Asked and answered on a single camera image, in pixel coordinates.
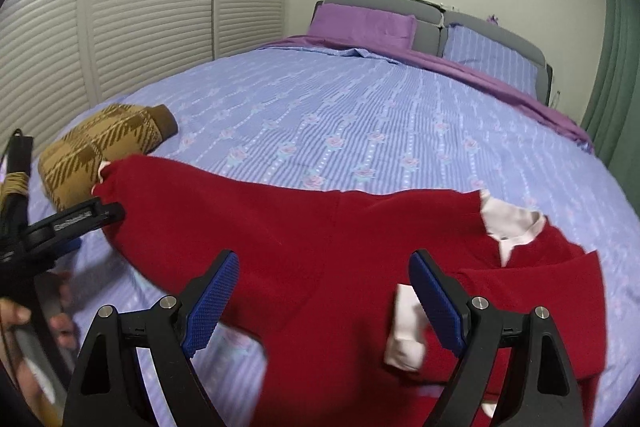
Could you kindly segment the person's left hand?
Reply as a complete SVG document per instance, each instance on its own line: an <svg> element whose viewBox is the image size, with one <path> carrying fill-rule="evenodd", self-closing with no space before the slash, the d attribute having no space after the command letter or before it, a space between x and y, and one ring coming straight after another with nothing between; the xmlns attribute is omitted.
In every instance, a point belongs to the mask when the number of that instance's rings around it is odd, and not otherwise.
<svg viewBox="0 0 640 427"><path fill-rule="evenodd" d="M9 389L17 403L26 407L43 426L63 422L67 389L75 368L76 349L61 338L75 338L73 329L56 329L51 321L66 313L63 287L58 274L44 273L27 283L23 294L9 299L29 309L24 324L1 324L1 362Z"/></svg>

